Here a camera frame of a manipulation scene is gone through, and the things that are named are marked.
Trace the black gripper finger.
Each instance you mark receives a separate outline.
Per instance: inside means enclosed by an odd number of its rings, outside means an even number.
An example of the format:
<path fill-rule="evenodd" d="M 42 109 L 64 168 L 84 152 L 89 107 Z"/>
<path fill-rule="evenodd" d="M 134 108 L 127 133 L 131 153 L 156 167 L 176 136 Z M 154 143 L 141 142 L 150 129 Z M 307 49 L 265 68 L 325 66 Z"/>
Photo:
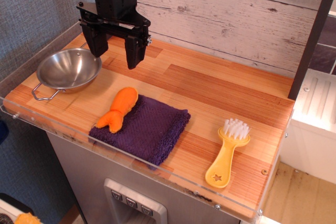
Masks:
<path fill-rule="evenodd" d="M 125 39 L 125 51 L 129 69 L 134 69 L 144 59 L 145 49 L 146 46 L 139 38 L 128 36 Z"/>
<path fill-rule="evenodd" d="M 106 33 L 100 31 L 96 26 L 89 26 L 84 23 L 81 23 L 80 26 L 91 53 L 95 57 L 102 56 L 108 50 Z"/>

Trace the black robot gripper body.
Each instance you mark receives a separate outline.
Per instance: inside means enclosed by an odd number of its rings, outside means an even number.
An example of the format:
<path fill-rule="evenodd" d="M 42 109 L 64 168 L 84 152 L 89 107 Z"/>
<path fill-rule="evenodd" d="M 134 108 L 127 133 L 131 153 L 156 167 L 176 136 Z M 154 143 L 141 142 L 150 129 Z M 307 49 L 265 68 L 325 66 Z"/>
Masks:
<path fill-rule="evenodd" d="M 81 23 L 96 26 L 100 31 L 113 36 L 137 37 L 145 46 L 151 43 L 148 32 L 150 21 L 137 10 L 138 0 L 94 0 L 93 3 L 79 2 Z"/>

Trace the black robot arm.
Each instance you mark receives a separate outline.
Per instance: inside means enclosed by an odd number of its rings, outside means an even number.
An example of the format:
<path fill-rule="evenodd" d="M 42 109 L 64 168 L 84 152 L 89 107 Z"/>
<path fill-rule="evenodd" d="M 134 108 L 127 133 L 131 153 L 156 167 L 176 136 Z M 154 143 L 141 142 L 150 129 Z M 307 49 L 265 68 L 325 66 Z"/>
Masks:
<path fill-rule="evenodd" d="M 80 26 L 91 53 L 102 56 L 108 50 L 108 36 L 124 39 L 127 64 L 134 69 L 151 43 L 151 22 L 137 10 L 138 0 L 95 0 L 79 2 Z"/>

